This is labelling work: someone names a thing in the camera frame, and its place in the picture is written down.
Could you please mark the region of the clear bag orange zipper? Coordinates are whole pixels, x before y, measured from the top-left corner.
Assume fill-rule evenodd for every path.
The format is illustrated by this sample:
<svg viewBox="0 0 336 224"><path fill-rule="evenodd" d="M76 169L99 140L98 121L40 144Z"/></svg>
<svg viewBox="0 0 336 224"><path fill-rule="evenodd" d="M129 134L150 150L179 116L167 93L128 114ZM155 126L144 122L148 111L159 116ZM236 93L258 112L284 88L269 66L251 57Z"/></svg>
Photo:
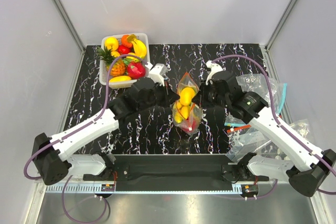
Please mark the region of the clear bag orange zipper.
<svg viewBox="0 0 336 224"><path fill-rule="evenodd" d="M198 85L190 74L186 72L177 86L179 99L173 103L172 115L174 125L188 135L193 135L197 132L202 119L202 109L192 102L198 91Z"/></svg>

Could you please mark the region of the yellow banana bunch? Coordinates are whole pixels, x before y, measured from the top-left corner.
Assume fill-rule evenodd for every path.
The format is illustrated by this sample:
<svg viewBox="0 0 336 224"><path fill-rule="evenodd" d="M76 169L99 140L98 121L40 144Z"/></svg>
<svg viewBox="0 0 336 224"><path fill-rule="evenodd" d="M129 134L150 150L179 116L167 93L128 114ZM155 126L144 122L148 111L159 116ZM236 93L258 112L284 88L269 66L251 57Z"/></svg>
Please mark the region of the yellow banana bunch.
<svg viewBox="0 0 336 224"><path fill-rule="evenodd" d="M173 106L173 117L177 124L188 119L191 106L183 106L180 101L176 101Z"/></svg>

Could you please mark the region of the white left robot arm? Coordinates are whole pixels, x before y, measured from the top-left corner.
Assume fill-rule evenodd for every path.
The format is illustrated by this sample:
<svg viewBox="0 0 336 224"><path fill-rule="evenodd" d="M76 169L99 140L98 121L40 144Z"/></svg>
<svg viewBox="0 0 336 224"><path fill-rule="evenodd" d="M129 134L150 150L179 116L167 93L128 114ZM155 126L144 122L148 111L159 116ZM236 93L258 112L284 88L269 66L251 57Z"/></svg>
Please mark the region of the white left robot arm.
<svg viewBox="0 0 336 224"><path fill-rule="evenodd" d="M107 180L113 175L112 157L106 154L77 155L76 151L100 136L127 125L132 115L156 105L170 107L178 99L179 95L167 82L141 78L80 124L52 136L45 133L37 135L28 161L37 168L37 179L42 179L47 186L72 175L90 175L94 179Z"/></svg>

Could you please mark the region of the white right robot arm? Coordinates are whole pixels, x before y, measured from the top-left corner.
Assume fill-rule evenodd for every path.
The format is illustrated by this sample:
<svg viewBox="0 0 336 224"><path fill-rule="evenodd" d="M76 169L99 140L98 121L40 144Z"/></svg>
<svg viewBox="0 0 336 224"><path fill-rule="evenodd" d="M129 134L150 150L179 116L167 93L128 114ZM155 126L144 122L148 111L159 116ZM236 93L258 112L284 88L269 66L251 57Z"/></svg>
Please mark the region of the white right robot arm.
<svg viewBox="0 0 336 224"><path fill-rule="evenodd" d="M226 108L232 116L272 140L289 157L288 161L280 161L248 153L237 164L242 179L266 176L282 180L300 194L312 197L333 170L335 151L322 150L303 138L260 95L242 91L231 72L210 71L193 100L204 109Z"/></svg>

